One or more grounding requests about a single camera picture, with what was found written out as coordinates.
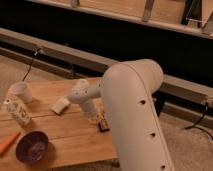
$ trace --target cable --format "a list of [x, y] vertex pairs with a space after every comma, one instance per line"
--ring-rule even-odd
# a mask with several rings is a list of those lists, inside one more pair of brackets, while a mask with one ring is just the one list
[[186, 130], [189, 130], [189, 129], [192, 129], [192, 128], [199, 129], [199, 130], [203, 131], [204, 133], [206, 133], [206, 134], [213, 140], [213, 135], [212, 135], [210, 132], [208, 132], [208, 131], [205, 130], [204, 128], [201, 128], [201, 127], [196, 126], [196, 125], [198, 125], [198, 124], [203, 120], [203, 118], [206, 116], [206, 114], [207, 114], [207, 112], [208, 112], [208, 109], [209, 109], [209, 103], [206, 102], [206, 103], [205, 103], [205, 106], [204, 106], [203, 115], [200, 117], [200, 119], [198, 119], [193, 125], [188, 126], [188, 127], [184, 128], [184, 129], [186, 129]]
[[74, 64], [69, 63], [69, 66], [70, 66], [71, 77], [72, 77], [72, 79], [74, 79], [75, 78], [75, 67], [74, 67]]
[[197, 127], [197, 126], [195, 126], [194, 128], [205, 132], [213, 140], [213, 135], [211, 133], [209, 133], [207, 130], [205, 130], [205, 129], [201, 128], [201, 127]]
[[200, 117], [200, 119], [198, 119], [193, 125], [188, 126], [188, 127], [186, 127], [185, 129], [194, 128], [197, 124], [199, 124], [199, 123], [203, 120], [203, 118], [206, 116], [208, 109], [209, 109], [209, 103], [206, 102], [206, 103], [205, 103], [205, 106], [204, 106], [203, 115]]
[[25, 81], [25, 79], [27, 78], [28, 74], [30, 73], [31, 69], [32, 69], [32, 65], [34, 62], [34, 58], [38, 55], [39, 51], [41, 50], [41, 48], [38, 48], [35, 53], [33, 54], [33, 57], [31, 58], [30, 64], [29, 64], [29, 68], [27, 70], [27, 73], [24, 75], [24, 77], [22, 78], [22, 81]]

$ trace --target purple bowl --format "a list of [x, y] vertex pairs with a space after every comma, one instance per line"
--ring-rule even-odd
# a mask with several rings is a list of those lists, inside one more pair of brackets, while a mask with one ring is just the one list
[[39, 161], [47, 151], [48, 137], [39, 131], [25, 135], [16, 147], [16, 157], [24, 164]]

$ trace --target paper cup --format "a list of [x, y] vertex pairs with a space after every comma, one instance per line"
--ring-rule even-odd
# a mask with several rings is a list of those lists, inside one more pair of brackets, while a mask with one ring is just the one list
[[10, 93], [20, 98], [24, 103], [29, 103], [33, 99], [29, 87], [23, 81], [13, 84], [10, 87]]

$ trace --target floor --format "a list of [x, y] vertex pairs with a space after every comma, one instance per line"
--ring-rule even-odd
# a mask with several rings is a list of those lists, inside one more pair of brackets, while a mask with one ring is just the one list
[[[9, 86], [20, 81], [28, 66], [0, 55], [0, 105]], [[64, 78], [32, 68], [26, 81], [52, 81]], [[213, 141], [199, 130], [183, 130], [191, 123], [163, 112], [160, 116], [162, 129], [176, 171], [212, 171]], [[51, 169], [53, 171], [120, 171], [112, 167], [112, 161]]]

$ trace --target small box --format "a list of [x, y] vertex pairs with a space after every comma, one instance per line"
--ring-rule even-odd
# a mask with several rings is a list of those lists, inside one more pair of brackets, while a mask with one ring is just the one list
[[69, 105], [70, 101], [65, 97], [61, 97], [50, 109], [57, 115], [60, 115], [64, 111], [64, 109], [66, 109]]
[[106, 119], [102, 119], [101, 122], [98, 124], [100, 132], [109, 131], [109, 125]]

